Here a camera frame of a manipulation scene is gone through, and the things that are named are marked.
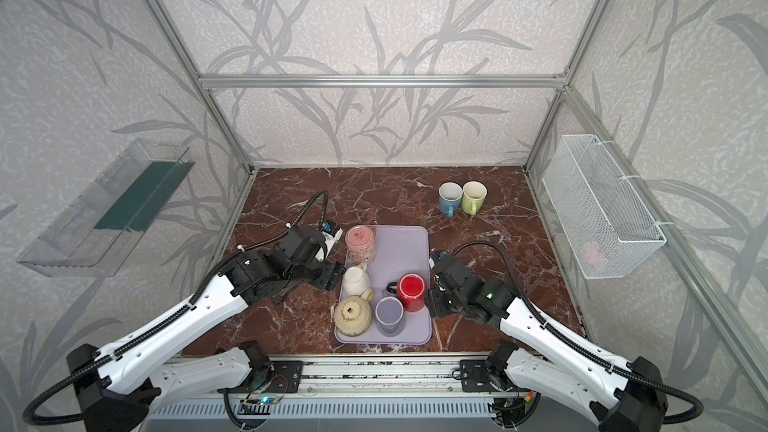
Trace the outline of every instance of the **green mug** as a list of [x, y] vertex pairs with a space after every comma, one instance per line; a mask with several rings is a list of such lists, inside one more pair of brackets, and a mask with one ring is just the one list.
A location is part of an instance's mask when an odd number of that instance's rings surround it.
[[464, 184], [462, 191], [462, 210], [470, 216], [474, 216], [485, 202], [488, 189], [480, 182], [473, 180]]

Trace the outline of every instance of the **transparent shelf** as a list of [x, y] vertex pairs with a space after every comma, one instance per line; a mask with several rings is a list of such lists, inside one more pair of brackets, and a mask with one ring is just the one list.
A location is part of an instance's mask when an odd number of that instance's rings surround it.
[[542, 181], [585, 278], [620, 278], [667, 242], [597, 136], [562, 136]]
[[133, 141], [19, 263], [49, 277], [113, 276], [192, 168], [188, 149]]

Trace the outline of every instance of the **white basket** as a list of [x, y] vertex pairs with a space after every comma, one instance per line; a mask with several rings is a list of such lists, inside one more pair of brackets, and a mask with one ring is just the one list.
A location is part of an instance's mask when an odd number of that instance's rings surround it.
[[667, 242], [597, 136], [562, 136], [542, 181], [585, 278], [625, 277]]

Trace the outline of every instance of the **side wall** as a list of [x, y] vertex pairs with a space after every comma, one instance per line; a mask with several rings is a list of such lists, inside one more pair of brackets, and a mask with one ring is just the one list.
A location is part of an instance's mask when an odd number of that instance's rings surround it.
[[[616, 0], [575, 81], [764, 344], [766, 25], [765, 0]], [[703, 398], [689, 430], [768, 430], [768, 412], [666, 254], [623, 279], [583, 279], [541, 184], [568, 133], [584, 130], [564, 107], [530, 172], [593, 338], [643, 355], [665, 382]]]
[[[139, 0], [0, 0], [0, 428], [83, 342], [119, 338], [190, 292], [245, 183]], [[195, 161], [111, 278], [48, 278], [16, 263], [136, 138]], [[71, 390], [44, 414], [77, 410]], [[49, 427], [81, 430], [81, 425]]]
[[[206, 74], [555, 74], [594, 0], [163, 0]], [[253, 163], [520, 165], [550, 90], [220, 90]]]

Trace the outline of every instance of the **teal mat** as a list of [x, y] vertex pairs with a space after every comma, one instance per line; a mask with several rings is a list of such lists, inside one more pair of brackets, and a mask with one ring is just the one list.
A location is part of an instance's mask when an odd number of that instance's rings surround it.
[[107, 210], [95, 228], [146, 232], [194, 162], [152, 162]]

